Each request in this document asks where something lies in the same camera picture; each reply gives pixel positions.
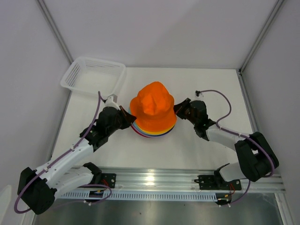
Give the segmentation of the lavender hat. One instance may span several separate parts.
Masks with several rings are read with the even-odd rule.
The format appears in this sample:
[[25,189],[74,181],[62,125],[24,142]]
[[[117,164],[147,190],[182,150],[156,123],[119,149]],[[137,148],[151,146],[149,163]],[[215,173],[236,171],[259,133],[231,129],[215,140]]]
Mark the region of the lavender hat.
[[138,131],[138,130],[135,128],[134,125],[131,125],[131,128],[132,128],[138,135],[140,135],[140,136],[142,136],[142,137],[145,137],[145,138],[152,138],[152,136],[146,135],[146,134],[141,133],[140,131]]

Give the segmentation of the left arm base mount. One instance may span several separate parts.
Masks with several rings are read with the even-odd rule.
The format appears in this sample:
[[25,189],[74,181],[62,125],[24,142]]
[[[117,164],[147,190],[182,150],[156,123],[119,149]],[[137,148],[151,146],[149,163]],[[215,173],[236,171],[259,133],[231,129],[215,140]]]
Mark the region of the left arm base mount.
[[115,173],[98,173],[93,176],[91,184],[106,185],[113,189],[115,188],[116,177]]

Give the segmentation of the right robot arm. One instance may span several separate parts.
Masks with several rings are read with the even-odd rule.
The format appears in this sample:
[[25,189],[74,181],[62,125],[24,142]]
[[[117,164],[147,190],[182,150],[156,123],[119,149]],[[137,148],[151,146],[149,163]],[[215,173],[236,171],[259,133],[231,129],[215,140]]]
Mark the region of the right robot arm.
[[173,109],[179,118],[193,124],[198,137],[236,152],[237,163],[223,165],[215,171],[213,182],[218,189],[225,189],[237,179],[256,182],[271,176],[278,168],[279,160],[262,133],[241,134],[219,126],[209,119],[206,104],[201,100],[187,98]]

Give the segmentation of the red hat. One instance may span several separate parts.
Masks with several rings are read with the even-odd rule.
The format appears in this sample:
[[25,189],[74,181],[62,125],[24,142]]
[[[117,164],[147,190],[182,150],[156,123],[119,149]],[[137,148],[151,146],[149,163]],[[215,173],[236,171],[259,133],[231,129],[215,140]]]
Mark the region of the red hat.
[[143,132],[143,131],[141,132],[141,134],[148,138],[158,138],[158,137],[162,137],[162,136],[169,134],[173,129],[174,129],[174,126],[171,127],[169,130],[167,130],[163,133],[159,133],[159,134],[150,134],[150,133]]

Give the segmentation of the yellow hat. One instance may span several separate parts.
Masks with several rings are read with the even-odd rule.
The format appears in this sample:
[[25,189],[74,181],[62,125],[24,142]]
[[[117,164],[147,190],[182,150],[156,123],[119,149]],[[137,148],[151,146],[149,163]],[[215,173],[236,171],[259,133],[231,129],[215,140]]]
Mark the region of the yellow hat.
[[165,131],[160,131],[160,132],[150,132],[150,131],[148,131],[147,133],[150,133],[150,134],[159,134],[159,133],[163,133],[163,132],[165,132]]

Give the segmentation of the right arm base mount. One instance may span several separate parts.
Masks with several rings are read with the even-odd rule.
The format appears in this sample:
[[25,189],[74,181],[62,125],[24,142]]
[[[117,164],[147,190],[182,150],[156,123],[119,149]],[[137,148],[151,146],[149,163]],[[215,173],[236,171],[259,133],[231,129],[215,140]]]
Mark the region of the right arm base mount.
[[198,175],[194,180],[200,190],[242,190],[240,180],[225,181],[222,177],[214,175]]

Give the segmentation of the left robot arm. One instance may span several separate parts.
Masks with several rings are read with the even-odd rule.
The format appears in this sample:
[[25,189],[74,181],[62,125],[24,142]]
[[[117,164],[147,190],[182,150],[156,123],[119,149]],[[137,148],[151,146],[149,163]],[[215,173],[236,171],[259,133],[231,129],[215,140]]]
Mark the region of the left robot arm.
[[64,193],[79,187],[96,188],[101,183],[101,170],[92,163],[85,163],[76,172],[70,172],[77,162],[93,154],[119,129],[130,127],[136,117],[122,106],[106,106],[97,110],[90,125],[84,129],[76,143],[65,153],[32,170],[25,168],[19,179],[17,200],[22,200],[36,215],[47,211],[55,200]]

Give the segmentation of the orange hat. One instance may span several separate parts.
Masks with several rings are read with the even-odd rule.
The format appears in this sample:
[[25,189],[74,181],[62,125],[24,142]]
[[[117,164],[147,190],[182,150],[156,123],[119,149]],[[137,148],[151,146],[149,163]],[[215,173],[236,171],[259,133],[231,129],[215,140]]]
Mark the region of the orange hat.
[[151,134],[171,129],[177,121],[174,98],[160,82],[152,82],[141,89],[130,102],[129,109],[135,123]]

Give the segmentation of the teal hat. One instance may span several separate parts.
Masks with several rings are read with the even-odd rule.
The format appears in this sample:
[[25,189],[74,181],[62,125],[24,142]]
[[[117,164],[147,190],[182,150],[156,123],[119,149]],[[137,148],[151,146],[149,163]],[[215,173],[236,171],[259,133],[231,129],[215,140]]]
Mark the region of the teal hat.
[[154,136],[152,134],[147,133],[146,131],[143,131],[136,123],[137,120],[134,121],[133,126],[135,128],[136,131],[138,131],[140,134],[144,135],[144,136]]

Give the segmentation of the blue hat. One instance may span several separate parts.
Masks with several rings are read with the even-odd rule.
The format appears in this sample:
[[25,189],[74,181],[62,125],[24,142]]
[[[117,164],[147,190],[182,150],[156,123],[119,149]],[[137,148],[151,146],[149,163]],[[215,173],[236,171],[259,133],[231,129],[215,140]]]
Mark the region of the blue hat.
[[168,130],[167,132],[161,133],[161,134],[153,134],[154,136],[152,136],[152,138],[165,136],[165,135],[169,134],[171,131],[172,131],[172,129]]

